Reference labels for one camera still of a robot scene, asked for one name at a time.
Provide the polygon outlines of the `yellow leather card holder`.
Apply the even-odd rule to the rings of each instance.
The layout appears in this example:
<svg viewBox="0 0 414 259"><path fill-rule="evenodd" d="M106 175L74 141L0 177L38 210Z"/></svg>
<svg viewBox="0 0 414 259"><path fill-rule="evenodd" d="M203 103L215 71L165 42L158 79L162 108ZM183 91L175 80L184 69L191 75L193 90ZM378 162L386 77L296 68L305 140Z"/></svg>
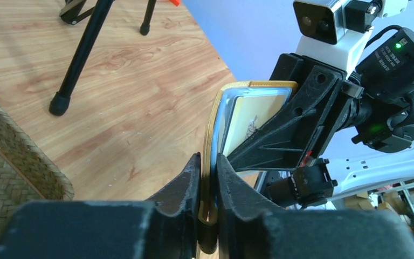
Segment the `yellow leather card holder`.
<svg viewBox="0 0 414 259"><path fill-rule="evenodd" d="M225 132L228 129L236 99L242 96L267 96L287 94L292 90L285 86L272 86L270 81L238 81L223 86L217 93L205 129L201 161L201 179L198 212L197 253L213 254L217 249L218 209L214 181L217 176L216 156L222 154Z"/></svg>

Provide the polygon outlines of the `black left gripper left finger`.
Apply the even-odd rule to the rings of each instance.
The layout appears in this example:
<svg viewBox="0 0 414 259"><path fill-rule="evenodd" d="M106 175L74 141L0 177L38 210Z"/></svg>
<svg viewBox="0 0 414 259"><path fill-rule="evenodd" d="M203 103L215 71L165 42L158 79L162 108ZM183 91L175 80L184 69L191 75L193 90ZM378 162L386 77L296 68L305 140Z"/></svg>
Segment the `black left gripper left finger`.
<svg viewBox="0 0 414 259"><path fill-rule="evenodd" d="M201 155L144 201L31 201L0 236L0 258L194 258Z"/></svg>

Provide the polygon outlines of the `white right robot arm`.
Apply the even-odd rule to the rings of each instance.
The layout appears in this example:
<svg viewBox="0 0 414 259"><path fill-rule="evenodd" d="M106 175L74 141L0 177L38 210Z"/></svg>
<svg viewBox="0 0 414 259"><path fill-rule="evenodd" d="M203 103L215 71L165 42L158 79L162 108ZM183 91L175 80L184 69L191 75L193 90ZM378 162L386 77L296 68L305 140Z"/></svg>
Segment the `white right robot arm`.
<svg viewBox="0 0 414 259"><path fill-rule="evenodd" d="M365 179L373 188L384 180L363 163L339 166L323 159L333 135L345 128L352 138L386 154L414 141L414 32L399 25L395 33L361 61L351 75L295 53L280 55L271 79L298 83L295 95L240 144L228 160L236 171L289 171L288 178L265 182L260 192L287 207L322 205L339 187Z"/></svg>

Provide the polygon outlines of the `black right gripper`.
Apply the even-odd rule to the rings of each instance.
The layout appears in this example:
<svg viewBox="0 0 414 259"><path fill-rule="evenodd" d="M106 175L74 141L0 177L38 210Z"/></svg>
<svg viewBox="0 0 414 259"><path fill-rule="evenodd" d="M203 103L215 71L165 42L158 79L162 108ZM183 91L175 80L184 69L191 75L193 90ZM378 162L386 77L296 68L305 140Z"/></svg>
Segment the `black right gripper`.
<svg viewBox="0 0 414 259"><path fill-rule="evenodd" d="M324 204L338 183L321 154L335 132L364 120L359 100L347 95L360 76L290 53L280 55L269 81L296 94L227 158L239 172L289 171L282 179L266 175L264 196L279 206Z"/></svg>

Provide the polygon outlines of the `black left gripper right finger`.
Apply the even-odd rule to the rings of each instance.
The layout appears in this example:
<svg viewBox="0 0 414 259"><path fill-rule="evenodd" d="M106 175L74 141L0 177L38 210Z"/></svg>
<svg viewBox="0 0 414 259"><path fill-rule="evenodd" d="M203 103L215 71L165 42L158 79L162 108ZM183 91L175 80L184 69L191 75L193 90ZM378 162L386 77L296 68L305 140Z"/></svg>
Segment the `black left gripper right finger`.
<svg viewBox="0 0 414 259"><path fill-rule="evenodd" d="M388 210L286 210L217 157L220 258L414 258L409 227Z"/></svg>

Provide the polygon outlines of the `beige illustrated card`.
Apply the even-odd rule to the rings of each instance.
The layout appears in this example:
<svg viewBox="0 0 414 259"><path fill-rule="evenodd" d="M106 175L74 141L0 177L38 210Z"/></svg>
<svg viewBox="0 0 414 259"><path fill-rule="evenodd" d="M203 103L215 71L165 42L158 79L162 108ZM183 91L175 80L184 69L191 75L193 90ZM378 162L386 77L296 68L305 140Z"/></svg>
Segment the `beige illustrated card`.
<svg viewBox="0 0 414 259"><path fill-rule="evenodd" d="M287 94L242 96L236 99L222 154L228 156L285 104Z"/></svg>

